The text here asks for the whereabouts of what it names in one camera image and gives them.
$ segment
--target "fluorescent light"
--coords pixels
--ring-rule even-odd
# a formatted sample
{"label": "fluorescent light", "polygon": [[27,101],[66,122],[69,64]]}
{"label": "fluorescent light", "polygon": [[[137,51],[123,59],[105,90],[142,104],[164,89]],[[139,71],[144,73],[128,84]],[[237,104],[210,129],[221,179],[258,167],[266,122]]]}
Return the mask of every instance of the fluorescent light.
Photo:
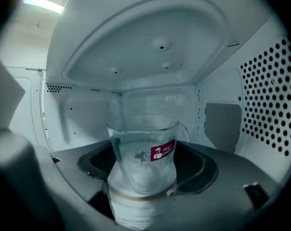
{"label": "fluorescent light", "polygon": [[23,0],[26,4],[32,4],[36,5],[38,7],[42,7],[57,13],[62,13],[64,7],[60,6],[59,4],[56,4],[54,2],[50,2],[48,0]]}

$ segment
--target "ceiling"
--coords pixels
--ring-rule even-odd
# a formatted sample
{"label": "ceiling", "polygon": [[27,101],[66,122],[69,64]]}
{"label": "ceiling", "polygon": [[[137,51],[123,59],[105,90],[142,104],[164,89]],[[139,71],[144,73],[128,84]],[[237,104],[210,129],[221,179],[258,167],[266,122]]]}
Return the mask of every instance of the ceiling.
{"label": "ceiling", "polygon": [[[48,0],[65,7],[69,0]],[[60,18],[58,13],[37,6],[19,3],[10,22],[29,28],[35,28],[41,33],[52,34]]]}

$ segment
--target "water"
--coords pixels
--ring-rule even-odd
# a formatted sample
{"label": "water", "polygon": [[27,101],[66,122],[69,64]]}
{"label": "water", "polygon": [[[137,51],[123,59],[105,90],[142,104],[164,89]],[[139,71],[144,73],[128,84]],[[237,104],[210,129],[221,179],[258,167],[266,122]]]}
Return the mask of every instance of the water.
{"label": "water", "polygon": [[138,193],[150,193],[163,186],[168,169],[173,163],[173,153],[151,162],[151,147],[156,146],[153,141],[133,141],[119,145],[122,162],[121,168]]}

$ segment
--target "perforated panel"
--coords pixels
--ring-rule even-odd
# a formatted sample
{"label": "perforated panel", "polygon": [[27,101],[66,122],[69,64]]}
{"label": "perforated panel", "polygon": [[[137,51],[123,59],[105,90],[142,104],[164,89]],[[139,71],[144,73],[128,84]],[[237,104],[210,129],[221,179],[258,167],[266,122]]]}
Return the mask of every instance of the perforated panel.
{"label": "perforated panel", "polygon": [[69,86],[59,86],[54,84],[46,84],[47,86],[47,92],[60,92],[61,89],[72,89],[72,87]]}
{"label": "perforated panel", "polygon": [[291,160],[291,39],[275,44],[240,66],[244,81],[242,132]]}

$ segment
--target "red label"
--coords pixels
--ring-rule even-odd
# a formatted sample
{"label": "red label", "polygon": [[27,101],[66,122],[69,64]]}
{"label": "red label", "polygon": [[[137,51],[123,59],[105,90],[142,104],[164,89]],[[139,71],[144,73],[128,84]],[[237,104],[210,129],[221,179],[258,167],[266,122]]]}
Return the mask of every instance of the red label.
{"label": "red label", "polygon": [[154,146],[151,148],[151,161],[156,161],[168,156],[175,147],[175,140],[171,140],[166,144]]}

